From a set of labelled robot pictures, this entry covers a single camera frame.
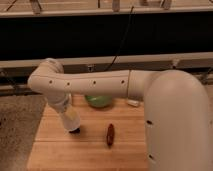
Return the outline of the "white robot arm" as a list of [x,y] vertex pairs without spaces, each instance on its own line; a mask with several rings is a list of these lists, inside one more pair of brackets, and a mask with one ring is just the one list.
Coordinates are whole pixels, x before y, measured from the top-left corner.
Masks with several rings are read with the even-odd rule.
[[41,93],[68,131],[80,127],[71,96],[111,96],[142,101],[150,171],[213,171],[213,121],[208,94],[193,75],[180,70],[121,70],[66,74],[45,59],[28,86]]

